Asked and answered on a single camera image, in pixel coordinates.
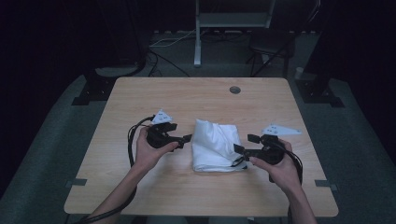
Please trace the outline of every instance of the black controller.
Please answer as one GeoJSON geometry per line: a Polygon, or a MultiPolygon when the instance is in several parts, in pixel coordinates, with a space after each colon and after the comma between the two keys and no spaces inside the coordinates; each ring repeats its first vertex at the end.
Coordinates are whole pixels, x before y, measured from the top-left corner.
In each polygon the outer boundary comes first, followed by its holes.
{"type": "Polygon", "coordinates": [[[253,143],[262,143],[262,149],[245,149],[244,147],[233,145],[233,150],[244,156],[245,161],[249,161],[249,157],[256,157],[263,161],[268,162],[271,165],[280,163],[285,155],[285,146],[279,142],[279,139],[275,135],[265,134],[259,137],[254,134],[248,134],[247,140],[253,143]]]}
{"type": "Polygon", "coordinates": [[[155,148],[164,147],[171,142],[178,142],[176,148],[183,148],[185,143],[190,142],[192,134],[183,137],[169,136],[168,132],[172,132],[177,128],[175,123],[160,123],[154,124],[148,128],[147,140],[148,143],[155,148]]]}

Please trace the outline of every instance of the table top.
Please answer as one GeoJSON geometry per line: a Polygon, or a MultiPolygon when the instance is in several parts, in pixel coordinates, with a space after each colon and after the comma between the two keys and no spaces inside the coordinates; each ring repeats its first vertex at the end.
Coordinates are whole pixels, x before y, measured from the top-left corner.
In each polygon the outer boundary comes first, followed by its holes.
{"type": "MultiPolygon", "coordinates": [[[[163,109],[177,129],[172,136],[193,133],[195,120],[235,124],[242,146],[248,133],[262,134],[275,123],[299,129],[284,135],[304,165],[303,188],[317,217],[338,214],[329,188],[316,187],[325,180],[317,153],[305,128],[287,80],[261,77],[121,77],[117,80],[98,123],[77,178],[85,186],[73,186],[64,205],[69,214],[89,214],[119,184],[130,169],[127,133],[141,119],[163,109]],[[240,93],[230,88],[240,88],[240,93]]],[[[198,173],[192,170],[191,143],[164,155],[138,184],[130,215],[281,217],[289,202],[268,174],[248,163],[232,173],[198,173]]]]}

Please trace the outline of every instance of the gray floor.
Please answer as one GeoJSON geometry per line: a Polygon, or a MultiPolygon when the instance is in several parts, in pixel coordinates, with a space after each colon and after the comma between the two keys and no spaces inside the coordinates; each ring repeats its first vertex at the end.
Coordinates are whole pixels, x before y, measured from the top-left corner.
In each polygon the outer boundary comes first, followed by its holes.
{"type": "MultiPolygon", "coordinates": [[[[153,39],[178,37],[156,35],[153,39]]],[[[295,57],[290,62],[289,82],[305,125],[333,192],[339,215],[319,218],[319,223],[394,223],[396,220],[396,168],[382,148],[370,124],[361,113],[347,83],[332,79],[330,87],[346,107],[305,104],[293,82],[296,67],[304,67],[317,35],[297,39],[295,57]]],[[[152,48],[185,70],[191,77],[248,77],[251,56],[248,37],[213,43],[218,37],[203,36],[203,64],[193,66],[193,39],[167,48],[152,48]]],[[[148,61],[155,61],[152,54],[148,61]]],[[[147,76],[148,64],[139,76],[147,76]]],[[[282,61],[275,60],[260,77],[280,77],[282,61]]],[[[102,69],[115,73],[120,69],[102,69]]],[[[154,76],[184,77],[173,65],[160,59],[154,76]]],[[[70,189],[68,180],[76,176],[106,102],[71,105],[85,80],[79,77],[49,112],[19,171],[0,202],[0,223],[72,223],[80,216],[68,216],[64,201],[70,189]]],[[[119,223],[130,223],[123,216],[119,223]]],[[[160,223],[183,223],[180,219],[156,217],[160,223]]],[[[260,223],[280,223],[279,218],[256,217],[260,223]]]]}

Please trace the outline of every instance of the white towel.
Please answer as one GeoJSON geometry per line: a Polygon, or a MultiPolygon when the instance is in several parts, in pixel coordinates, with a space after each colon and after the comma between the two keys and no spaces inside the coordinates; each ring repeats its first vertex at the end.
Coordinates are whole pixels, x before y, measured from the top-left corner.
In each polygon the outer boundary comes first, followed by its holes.
{"type": "Polygon", "coordinates": [[[231,172],[246,169],[242,156],[233,151],[233,144],[241,145],[235,125],[196,120],[192,137],[193,170],[197,172],[231,172]]]}

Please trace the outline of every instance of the round hole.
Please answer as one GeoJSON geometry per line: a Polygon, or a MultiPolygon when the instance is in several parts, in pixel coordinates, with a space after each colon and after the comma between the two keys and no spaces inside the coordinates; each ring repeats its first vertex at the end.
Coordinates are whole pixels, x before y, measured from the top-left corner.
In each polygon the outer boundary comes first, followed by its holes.
{"type": "Polygon", "coordinates": [[[237,86],[232,86],[230,88],[230,92],[232,92],[233,94],[238,94],[239,92],[241,92],[241,88],[239,88],[237,86]]]}

